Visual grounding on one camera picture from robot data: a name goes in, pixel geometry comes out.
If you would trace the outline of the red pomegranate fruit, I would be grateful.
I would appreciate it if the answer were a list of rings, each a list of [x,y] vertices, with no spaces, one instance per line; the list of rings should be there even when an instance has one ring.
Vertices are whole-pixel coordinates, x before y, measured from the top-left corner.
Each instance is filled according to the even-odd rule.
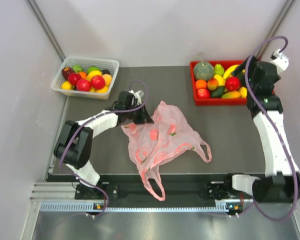
[[[241,82],[240,79],[238,77],[229,77],[226,81],[225,81],[225,88],[229,91],[236,91],[240,88],[241,86]]]

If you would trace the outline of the green yellow fruit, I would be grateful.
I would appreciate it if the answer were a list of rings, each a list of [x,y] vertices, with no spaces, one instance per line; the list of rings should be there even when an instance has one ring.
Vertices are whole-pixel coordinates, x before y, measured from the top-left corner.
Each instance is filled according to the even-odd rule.
[[[220,63],[217,63],[217,64],[214,66],[214,74],[215,74],[215,75],[219,75],[219,76],[223,76],[224,73],[225,73],[224,67],[223,67]]]

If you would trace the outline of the dark green avocado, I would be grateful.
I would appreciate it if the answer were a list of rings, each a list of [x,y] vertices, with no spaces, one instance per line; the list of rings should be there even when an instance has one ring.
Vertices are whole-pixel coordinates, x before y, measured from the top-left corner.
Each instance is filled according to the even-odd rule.
[[[218,86],[215,90],[213,90],[210,93],[210,97],[213,98],[213,99],[221,98],[224,93],[225,93],[225,87],[224,86]]]

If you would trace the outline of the orange fruit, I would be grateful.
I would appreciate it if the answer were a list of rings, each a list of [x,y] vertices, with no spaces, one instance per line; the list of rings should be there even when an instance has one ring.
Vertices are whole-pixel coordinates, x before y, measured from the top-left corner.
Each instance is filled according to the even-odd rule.
[[[195,82],[195,88],[197,90],[199,89],[206,89],[207,88],[207,82],[203,79],[199,79]]]

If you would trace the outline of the pink printed plastic bag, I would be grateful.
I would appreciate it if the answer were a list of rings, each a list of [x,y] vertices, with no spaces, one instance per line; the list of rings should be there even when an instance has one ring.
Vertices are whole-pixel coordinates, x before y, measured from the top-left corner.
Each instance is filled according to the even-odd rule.
[[[152,124],[129,123],[121,129],[128,137],[129,158],[136,165],[145,189],[158,201],[165,201],[159,167],[186,151],[194,151],[210,163],[212,152],[177,106],[161,101],[151,118]]]

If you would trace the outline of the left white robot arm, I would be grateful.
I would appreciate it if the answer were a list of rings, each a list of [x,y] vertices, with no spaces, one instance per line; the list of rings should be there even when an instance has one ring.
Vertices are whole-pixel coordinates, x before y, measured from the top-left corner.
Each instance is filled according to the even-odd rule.
[[[53,155],[72,170],[92,198],[99,198],[104,191],[101,177],[90,162],[93,138],[127,120],[136,125],[152,124],[143,95],[142,90],[122,91],[112,106],[85,120],[68,120],[62,126]]]

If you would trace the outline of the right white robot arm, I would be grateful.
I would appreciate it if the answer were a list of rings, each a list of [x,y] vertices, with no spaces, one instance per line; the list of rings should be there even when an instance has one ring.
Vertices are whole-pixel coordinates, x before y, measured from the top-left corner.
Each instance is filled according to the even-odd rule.
[[[253,197],[258,203],[292,203],[294,196],[300,197],[300,170],[290,153],[284,129],[281,100],[274,93],[274,84],[280,80],[276,61],[265,62],[253,57],[249,64],[243,62],[233,72],[245,79],[243,69],[248,69],[248,81],[243,84],[251,88],[247,94],[247,108],[258,130],[264,159],[265,176],[258,178],[247,174],[232,174],[223,185],[223,192],[235,198],[241,192]]]

